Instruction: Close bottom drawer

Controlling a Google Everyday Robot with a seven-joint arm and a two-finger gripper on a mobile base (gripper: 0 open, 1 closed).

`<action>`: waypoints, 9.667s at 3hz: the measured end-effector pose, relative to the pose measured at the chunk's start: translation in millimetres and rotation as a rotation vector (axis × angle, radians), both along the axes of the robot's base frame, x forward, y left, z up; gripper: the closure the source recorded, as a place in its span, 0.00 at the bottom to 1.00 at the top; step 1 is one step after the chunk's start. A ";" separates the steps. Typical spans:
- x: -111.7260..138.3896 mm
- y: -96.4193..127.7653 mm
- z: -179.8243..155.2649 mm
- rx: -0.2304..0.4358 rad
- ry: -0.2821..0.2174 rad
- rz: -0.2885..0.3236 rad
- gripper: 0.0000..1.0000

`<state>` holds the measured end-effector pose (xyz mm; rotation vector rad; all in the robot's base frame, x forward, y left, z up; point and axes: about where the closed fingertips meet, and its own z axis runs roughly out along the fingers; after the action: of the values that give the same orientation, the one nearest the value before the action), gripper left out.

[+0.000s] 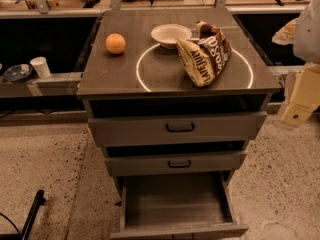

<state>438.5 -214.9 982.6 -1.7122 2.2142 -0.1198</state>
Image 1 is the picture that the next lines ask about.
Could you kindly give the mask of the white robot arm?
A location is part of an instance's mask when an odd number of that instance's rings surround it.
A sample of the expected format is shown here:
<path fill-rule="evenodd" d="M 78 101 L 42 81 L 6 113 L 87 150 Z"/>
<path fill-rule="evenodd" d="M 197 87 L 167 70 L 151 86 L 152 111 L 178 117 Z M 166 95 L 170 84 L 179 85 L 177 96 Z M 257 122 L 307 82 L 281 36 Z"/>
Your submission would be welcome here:
<path fill-rule="evenodd" d="M 320 0 L 312 0 L 298 18 L 291 20 L 272 37 L 279 45 L 293 45 L 296 57 L 306 62 L 295 83 L 281 122 L 298 127 L 320 106 Z"/>

